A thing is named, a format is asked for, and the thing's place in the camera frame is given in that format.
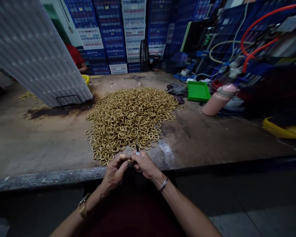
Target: workbench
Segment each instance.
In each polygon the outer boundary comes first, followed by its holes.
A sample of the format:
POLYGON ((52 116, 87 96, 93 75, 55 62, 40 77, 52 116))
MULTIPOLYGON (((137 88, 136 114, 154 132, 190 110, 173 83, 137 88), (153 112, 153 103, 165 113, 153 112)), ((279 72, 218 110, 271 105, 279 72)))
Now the workbench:
MULTIPOLYGON (((27 189, 100 179, 105 167, 92 159, 85 120, 92 105, 106 92, 122 88, 155 87, 166 90, 180 83, 162 71, 108 75, 90 80, 94 99, 79 108, 47 108, 28 98, 20 84, 0 97, 0 191, 27 189)), ((161 170, 179 170, 224 163, 296 155, 291 147, 245 120, 209 117, 198 102, 172 114, 162 127, 163 138, 148 154, 161 170)), ((122 153, 131 153, 130 147, 122 153)))

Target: wrist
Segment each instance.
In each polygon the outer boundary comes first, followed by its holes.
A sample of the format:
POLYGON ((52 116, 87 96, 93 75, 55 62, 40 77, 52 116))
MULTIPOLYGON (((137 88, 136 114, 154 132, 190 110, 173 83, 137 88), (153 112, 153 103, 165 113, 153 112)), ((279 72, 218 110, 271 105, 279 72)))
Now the wrist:
POLYGON ((107 196, 107 189, 100 184, 86 201, 86 210, 91 212, 96 205, 107 196))
POLYGON ((159 189, 166 178, 167 177, 160 170, 158 170, 158 172, 156 172, 156 174, 151 177, 151 181, 157 187, 157 189, 159 189))

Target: white plastic crate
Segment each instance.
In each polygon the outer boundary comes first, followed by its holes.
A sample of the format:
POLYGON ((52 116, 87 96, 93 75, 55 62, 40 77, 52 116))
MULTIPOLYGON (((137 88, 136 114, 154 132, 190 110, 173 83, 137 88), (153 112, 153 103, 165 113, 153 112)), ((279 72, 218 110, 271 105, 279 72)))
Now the white plastic crate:
POLYGON ((124 26, 146 23, 147 0, 121 0, 124 26))
POLYGON ((146 24, 124 26, 126 47, 139 46, 140 42, 145 39, 146 24))
POLYGON ((160 59, 162 60, 165 44, 157 44, 157 45, 148 45, 149 54, 160 55, 160 59))
POLYGON ((111 74, 127 73, 127 64, 112 64, 109 65, 111 74))
POLYGON ((140 46, 129 46, 126 47, 127 62, 136 63, 139 62, 140 46))
POLYGON ((103 42, 100 28, 80 28, 77 29, 84 49, 103 49, 103 42))
POLYGON ((169 24, 166 43, 172 43, 173 31, 174 31, 174 23, 169 24))

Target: wristwatch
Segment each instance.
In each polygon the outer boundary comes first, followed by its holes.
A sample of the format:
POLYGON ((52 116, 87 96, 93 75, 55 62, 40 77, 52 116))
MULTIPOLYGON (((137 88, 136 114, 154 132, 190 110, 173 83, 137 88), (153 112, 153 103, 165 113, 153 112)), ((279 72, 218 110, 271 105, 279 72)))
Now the wristwatch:
POLYGON ((86 206, 85 203, 90 197, 90 193, 87 193, 84 198, 79 202, 78 208, 79 208, 79 214, 82 216, 83 219, 86 219, 87 214, 86 214, 86 206))

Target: gray cloth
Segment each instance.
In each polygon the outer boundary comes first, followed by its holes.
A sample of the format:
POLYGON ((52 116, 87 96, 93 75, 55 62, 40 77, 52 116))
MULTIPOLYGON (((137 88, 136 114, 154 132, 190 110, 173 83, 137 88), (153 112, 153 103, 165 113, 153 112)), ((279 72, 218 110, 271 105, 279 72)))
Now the gray cloth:
POLYGON ((171 83, 167 88, 171 88, 168 89, 168 93, 172 95, 184 95, 186 93, 186 87, 179 84, 171 83))

